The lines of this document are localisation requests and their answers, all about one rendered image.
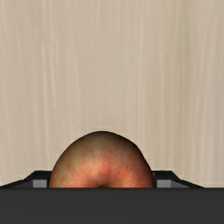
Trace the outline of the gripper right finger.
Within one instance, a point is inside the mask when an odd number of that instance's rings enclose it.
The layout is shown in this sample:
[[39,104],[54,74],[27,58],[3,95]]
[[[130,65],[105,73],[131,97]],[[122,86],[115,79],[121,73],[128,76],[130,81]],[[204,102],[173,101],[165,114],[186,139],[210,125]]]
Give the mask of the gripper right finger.
[[189,181],[180,179],[173,171],[153,171],[156,188],[200,188]]

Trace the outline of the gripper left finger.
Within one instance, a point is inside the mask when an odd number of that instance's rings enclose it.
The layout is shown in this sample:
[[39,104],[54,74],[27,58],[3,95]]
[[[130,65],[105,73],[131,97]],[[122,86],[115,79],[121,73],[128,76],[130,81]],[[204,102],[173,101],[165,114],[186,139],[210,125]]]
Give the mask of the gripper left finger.
[[47,188],[51,171],[34,171],[24,179],[1,185],[1,188]]

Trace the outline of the red apple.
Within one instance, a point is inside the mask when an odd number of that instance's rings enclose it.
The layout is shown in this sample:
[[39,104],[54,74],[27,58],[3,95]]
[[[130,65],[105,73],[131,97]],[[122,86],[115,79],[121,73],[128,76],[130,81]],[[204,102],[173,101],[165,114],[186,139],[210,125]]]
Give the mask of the red apple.
[[144,155],[129,139],[107,131],[71,143],[52,169],[51,188],[152,188]]

